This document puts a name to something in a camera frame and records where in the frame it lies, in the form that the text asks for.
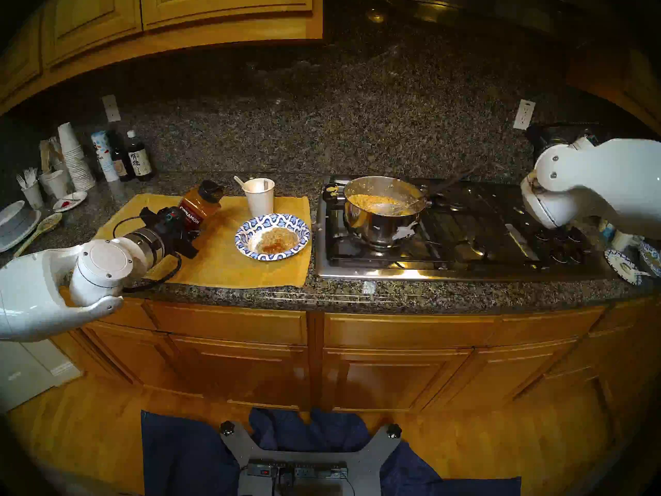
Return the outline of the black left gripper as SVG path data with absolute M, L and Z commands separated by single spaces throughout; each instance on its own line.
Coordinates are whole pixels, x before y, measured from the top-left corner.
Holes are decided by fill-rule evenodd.
M 199 252 L 193 242 L 201 230 L 185 211 L 147 211 L 147 228 L 161 239 L 165 255 L 177 253 L 194 259 Z

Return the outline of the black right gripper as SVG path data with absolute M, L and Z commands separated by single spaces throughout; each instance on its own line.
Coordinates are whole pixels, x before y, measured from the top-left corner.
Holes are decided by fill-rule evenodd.
M 539 158 L 549 147 L 564 144 L 564 124 L 532 124 L 525 137 L 533 146 L 533 157 Z

